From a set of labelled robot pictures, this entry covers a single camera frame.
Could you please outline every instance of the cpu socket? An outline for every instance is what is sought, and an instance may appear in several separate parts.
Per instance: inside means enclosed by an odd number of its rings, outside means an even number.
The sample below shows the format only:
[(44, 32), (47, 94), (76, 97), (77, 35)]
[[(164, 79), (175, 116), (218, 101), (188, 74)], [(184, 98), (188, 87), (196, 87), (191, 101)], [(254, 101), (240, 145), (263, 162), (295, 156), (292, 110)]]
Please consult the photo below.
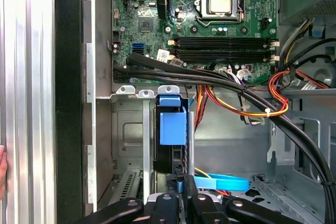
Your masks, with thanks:
[(196, 0), (199, 19), (240, 23), (244, 21), (244, 0)]

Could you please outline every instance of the black plastic clip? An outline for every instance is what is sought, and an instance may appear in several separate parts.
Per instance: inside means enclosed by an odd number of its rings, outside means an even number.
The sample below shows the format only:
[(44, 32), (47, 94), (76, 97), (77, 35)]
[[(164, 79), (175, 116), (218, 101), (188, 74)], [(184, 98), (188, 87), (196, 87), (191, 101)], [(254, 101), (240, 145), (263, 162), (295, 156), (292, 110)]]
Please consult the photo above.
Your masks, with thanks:
[(295, 67), (290, 67), (290, 69), (289, 69), (289, 79), (290, 79), (291, 82), (294, 81), (295, 74), (296, 74), (296, 68)]
[(247, 89), (248, 89), (248, 86), (244, 85), (243, 90), (238, 95), (242, 96)]
[(321, 182), (322, 186), (336, 186), (336, 182)]

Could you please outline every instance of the green circuit board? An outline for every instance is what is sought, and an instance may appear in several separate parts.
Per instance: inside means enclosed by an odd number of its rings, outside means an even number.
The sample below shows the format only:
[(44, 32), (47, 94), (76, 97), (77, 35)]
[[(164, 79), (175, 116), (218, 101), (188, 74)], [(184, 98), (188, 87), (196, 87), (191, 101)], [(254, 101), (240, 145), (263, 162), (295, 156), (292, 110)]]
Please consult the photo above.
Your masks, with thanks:
[[(277, 20), (277, 0), (244, 0), (245, 1), (245, 20), (241, 23), (211, 24), (208, 27), (200, 25), (195, 16), (195, 0), (169, 0), (168, 14), (166, 19), (158, 18), (157, 7), (151, 6), (156, 0), (130, 0), (128, 8), (124, 5), (124, 0), (113, 0), (113, 39), (120, 40), (118, 54), (113, 54), (113, 61), (116, 64), (124, 65), (127, 56), (132, 52), (132, 44), (144, 43), (144, 55), (156, 59), (159, 49), (171, 49), (168, 41), (173, 34), (184, 37), (238, 37), (238, 38), (271, 38), (276, 39), (276, 20)], [(180, 10), (179, 18), (174, 18), (174, 10)], [(260, 29), (260, 20), (263, 18), (271, 19), (267, 29)], [(197, 33), (192, 32), (192, 27), (197, 26)], [(224, 33), (219, 32), (221, 28), (226, 28)], [(190, 64), (187, 67), (203, 68), (209, 62)], [(270, 63), (254, 63), (251, 68), (249, 81), (259, 82), (270, 76)], [(133, 80), (137, 83), (151, 82), (143, 80)]]

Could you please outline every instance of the blue sata port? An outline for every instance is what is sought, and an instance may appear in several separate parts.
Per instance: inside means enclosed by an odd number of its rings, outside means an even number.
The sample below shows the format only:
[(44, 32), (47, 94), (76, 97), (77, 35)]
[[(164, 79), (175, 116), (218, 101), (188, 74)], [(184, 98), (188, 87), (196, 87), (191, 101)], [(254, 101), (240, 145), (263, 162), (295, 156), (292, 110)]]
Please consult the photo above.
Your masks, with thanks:
[(145, 49), (145, 43), (132, 43), (133, 49)]

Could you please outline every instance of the finger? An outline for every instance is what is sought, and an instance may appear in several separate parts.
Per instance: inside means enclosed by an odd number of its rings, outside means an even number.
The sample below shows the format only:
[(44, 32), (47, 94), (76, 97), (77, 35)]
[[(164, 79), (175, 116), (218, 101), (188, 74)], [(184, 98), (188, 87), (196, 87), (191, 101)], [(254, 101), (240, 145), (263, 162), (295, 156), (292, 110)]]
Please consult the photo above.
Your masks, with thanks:
[(3, 181), (7, 171), (7, 153), (4, 152), (0, 161), (0, 181)]
[(0, 160), (2, 159), (2, 155), (4, 154), (5, 147), (3, 145), (0, 145)]
[(4, 197), (5, 194), (5, 183), (3, 183), (0, 187), (0, 200), (2, 200), (2, 198)]

